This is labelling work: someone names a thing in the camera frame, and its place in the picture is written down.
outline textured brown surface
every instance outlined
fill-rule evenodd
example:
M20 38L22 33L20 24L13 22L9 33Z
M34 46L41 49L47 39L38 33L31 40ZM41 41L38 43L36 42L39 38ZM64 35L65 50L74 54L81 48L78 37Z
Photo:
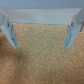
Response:
M18 49L0 33L0 84L84 84L84 30L65 50L67 26L13 25Z

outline brown surface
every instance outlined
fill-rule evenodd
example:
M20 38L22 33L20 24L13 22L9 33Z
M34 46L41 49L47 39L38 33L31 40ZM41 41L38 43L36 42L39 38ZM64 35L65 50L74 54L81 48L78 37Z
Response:
M0 33L0 84L84 84L84 30L65 50L67 26L13 25L18 49Z

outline floor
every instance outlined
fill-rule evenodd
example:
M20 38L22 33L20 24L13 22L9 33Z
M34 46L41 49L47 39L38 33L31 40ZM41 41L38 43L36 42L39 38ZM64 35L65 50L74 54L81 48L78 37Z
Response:
M0 33L0 84L84 84L84 30L65 50L67 26L12 24L19 44Z

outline brown carpet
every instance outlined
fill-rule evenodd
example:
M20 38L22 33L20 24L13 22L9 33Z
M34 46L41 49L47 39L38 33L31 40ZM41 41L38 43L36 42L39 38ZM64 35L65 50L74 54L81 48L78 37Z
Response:
M65 50L67 26L13 25L18 49L0 33L0 84L84 84L84 30Z

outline speckled surface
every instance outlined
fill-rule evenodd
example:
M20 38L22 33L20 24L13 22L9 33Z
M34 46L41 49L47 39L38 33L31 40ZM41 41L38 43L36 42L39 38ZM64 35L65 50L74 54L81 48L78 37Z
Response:
M67 26L13 25L18 49L0 33L0 84L84 84L84 30L65 50Z

